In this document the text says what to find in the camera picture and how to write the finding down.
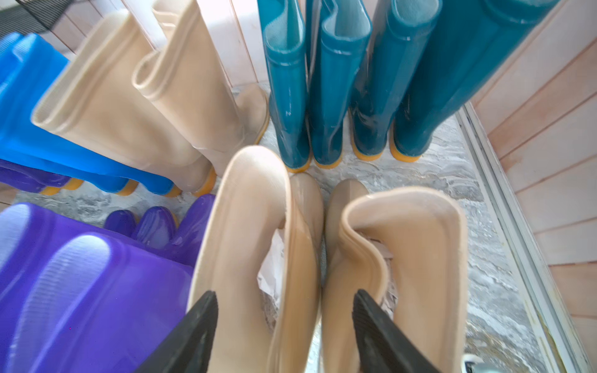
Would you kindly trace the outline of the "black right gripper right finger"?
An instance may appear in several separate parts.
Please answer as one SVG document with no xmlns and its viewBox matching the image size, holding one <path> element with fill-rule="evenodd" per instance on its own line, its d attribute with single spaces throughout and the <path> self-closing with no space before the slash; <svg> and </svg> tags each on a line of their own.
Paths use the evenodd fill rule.
<svg viewBox="0 0 597 373">
<path fill-rule="evenodd" d="M 363 372 L 437 372 L 364 289 L 353 301 L 352 319 Z"/>
</svg>

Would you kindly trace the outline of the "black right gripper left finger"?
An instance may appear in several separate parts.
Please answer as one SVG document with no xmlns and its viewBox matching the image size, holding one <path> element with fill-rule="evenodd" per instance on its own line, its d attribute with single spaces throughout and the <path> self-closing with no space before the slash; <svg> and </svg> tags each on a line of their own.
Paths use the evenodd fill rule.
<svg viewBox="0 0 597 373">
<path fill-rule="evenodd" d="M 216 293 L 207 291 L 136 371 L 208 371 L 218 317 Z"/>
</svg>

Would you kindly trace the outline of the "large beige boot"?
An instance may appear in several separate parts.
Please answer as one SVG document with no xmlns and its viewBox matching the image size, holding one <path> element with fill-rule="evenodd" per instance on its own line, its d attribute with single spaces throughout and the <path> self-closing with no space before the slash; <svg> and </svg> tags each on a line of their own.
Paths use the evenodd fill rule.
<svg viewBox="0 0 597 373">
<path fill-rule="evenodd" d="M 402 332 L 431 368 L 458 372 L 468 302 L 466 217 L 446 194 L 370 193 L 340 182 L 326 214 L 321 357 L 327 372 L 382 365 L 380 337 Z"/>
</svg>

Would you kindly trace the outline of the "large purple boot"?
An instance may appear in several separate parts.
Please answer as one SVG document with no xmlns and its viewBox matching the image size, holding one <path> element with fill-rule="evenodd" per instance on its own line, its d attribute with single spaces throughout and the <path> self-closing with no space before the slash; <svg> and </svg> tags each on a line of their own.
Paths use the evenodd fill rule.
<svg viewBox="0 0 597 373">
<path fill-rule="evenodd" d="M 135 371 L 183 319 L 191 277 L 119 239 L 76 236 L 18 289 L 1 370 Z"/>
</svg>

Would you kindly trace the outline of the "lilac purple boot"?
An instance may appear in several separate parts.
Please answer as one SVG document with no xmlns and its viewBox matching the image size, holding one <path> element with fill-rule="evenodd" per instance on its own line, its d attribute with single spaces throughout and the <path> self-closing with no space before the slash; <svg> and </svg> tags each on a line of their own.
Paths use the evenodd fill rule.
<svg viewBox="0 0 597 373">
<path fill-rule="evenodd" d="M 116 210 L 107 216 L 103 228 L 123 236 L 131 237 L 137 224 L 137 218 L 132 211 Z"/>
<path fill-rule="evenodd" d="M 168 260 L 193 267 L 207 228 L 215 196 L 199 197 L 178 225 L 169 244 L 149 249 L 132 237 L 79 222 L 29 203 L 1 212 L 1 307 L 23 297 L 34 276 L 64 244 L 77 236 L 99 234 L 138 247 Z"/>
</svg>

